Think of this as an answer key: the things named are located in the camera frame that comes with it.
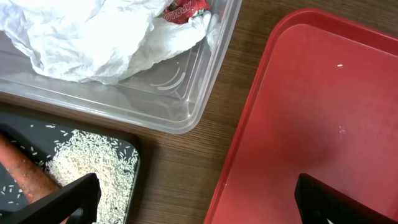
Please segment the orange carrot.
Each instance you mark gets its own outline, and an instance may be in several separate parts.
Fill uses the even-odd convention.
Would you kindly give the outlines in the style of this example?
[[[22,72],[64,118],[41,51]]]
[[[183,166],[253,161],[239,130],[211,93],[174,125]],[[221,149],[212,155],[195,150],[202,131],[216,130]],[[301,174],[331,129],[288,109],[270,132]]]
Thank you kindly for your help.
[[[1,164],[32,204],[60,189],[47,174],[1,135]]]

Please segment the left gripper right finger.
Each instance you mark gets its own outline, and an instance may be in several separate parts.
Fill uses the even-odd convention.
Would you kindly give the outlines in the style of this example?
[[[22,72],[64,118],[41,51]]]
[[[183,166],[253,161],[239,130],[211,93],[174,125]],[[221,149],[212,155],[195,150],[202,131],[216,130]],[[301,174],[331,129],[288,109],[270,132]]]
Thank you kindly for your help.
[[[298,176],[294,197],[303,224],[397,224],[308,174]]]

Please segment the white rice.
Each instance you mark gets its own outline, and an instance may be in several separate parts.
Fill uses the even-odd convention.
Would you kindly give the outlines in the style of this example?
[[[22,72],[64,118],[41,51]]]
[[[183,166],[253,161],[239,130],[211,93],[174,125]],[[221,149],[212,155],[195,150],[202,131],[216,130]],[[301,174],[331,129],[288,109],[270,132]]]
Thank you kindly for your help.
[[[36,126],[31,142],[23,143],[17,133],[1,128],[1,164],[14,179],[1,189],[1,201],[20,205],[23,195],[29,203],[56,192],[85,174],[99,180],[101,198],[97,223],[124,223],[137,163],[136,149],[115,138],[78,129],[46,131]],[[47,134],[56,134],[53,138]]]

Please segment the white napkin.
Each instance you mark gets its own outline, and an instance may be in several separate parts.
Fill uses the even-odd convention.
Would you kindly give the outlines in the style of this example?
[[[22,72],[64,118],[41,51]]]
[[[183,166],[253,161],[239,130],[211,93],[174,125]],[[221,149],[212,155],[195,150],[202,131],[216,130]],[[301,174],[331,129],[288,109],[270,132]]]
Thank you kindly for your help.
[[[115,84],[190,50],[211,29],[210,10],[176,24],[172,1],[2,1],[1,31],[34,72]]]

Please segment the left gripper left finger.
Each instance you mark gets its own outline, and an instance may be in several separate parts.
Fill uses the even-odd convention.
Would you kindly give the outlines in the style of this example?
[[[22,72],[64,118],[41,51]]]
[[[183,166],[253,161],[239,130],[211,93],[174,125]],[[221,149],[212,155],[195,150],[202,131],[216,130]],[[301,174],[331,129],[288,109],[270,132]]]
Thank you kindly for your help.
[[[100,182],[89,173],[60,190],[1,218],[1,223],[94,223],[101,198]]]

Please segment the red snack wrapper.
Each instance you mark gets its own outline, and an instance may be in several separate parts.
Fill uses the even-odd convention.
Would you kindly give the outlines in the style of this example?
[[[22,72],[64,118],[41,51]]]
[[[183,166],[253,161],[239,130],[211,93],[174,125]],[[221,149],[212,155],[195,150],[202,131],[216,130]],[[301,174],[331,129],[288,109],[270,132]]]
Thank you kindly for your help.
[[[207,0],[173,0],[164,10],[163,18],[176,24],[184,24],[190,18],[210,10]]]

